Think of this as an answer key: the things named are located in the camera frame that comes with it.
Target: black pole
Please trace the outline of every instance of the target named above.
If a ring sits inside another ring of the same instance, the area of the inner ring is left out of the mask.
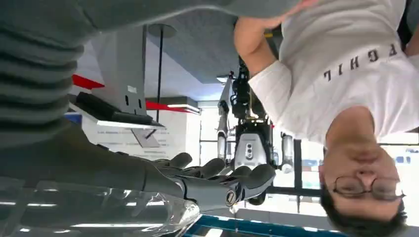
[[[160,89],[162,86],[162,60],[163,60],[163,25],[160,26],[160,57],[159,57],[159,82],[157,84],[157,103],[160,103]],[[157,109],[156,122],[159,122],[160,110]]]

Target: red stripe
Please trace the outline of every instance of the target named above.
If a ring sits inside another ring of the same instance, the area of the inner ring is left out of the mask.
[[[105,85],[97,83],[95,81],[89,80],[84,77],[80,77],[79,75],[73,75],[73,84],[82,88],[86,88],[92,90],[94,88],[101,88],[105,87]]]
[[[89,90],[92,90],[94,88],[105,87],[105,85],[103,84],[81,77],[76,74],[73,75],[73,84],[76,86],[85,88],[85,89],[89,89]],[[145,102],[145,107],[147,110],[168,110],[168,111],[174,111],[174,112],[189,113],[189,111],[186,111],[182,108],[171,108],[164,104],[159,104],[159,103],[154,103],[154,102],[149,102],[149,101]]]

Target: dark hair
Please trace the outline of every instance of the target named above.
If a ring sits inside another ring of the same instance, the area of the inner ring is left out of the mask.
[[[350,217],[340,214],[336,209],[326,186],[321,187],[320,204],[326,211],[331,224],[350,237],[389,237],[400,233],[406,228],[406,213],[403,200],[397,214],[389,222]]]

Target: white wall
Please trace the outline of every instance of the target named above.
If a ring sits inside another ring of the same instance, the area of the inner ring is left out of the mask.
[[[156,111],[147,112],[153,118]],[[172,159],[180,152],[188,152],[193,162],[199,163],[199,116],[172,111],[160,111],[160,123],[167,130],[158,130],[154,134],[160,143],[159,148],[142,148],[129,129],[98,126],[87,118],[83,118],[83,131],[89,141],[102,144],[110,150],[125,152],[132,156],[149,160]]]

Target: white t-shirt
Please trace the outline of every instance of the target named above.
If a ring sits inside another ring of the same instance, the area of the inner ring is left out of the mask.
[[[287,19],[280,61],[249,81],[276,126],[325,145],[336,116],[364,106],[377,138],[418,127],[419,56],[397,35],[405,3],[320,0]]]

